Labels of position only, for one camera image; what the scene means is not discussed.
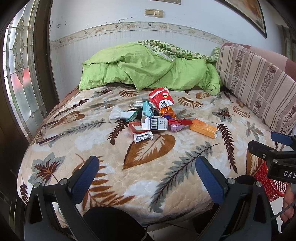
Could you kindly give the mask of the person's right hand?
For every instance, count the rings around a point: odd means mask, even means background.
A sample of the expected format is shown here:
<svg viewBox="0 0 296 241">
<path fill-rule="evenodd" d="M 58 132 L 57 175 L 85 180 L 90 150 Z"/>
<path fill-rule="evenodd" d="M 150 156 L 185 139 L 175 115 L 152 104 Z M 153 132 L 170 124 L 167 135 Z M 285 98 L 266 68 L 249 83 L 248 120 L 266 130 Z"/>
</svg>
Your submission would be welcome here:
<svg viewBox="0 0 296 241">
<path fill-rule="evenodd" d="M 283 198 L 283 209 L 285 209 L 287 206 L 289 206 L 295 199 L 295 195 L 292 192 L 291 184 L 287 185 L 285 196 Z M 283 221 L 283 223 L 286 223 L 289 219 L 291 219 L 294 215 L 294 209 L 293 207 L 290 207 L 286 210 L 286 212 L 282 213 L 280 218 Z"/>
</svg>

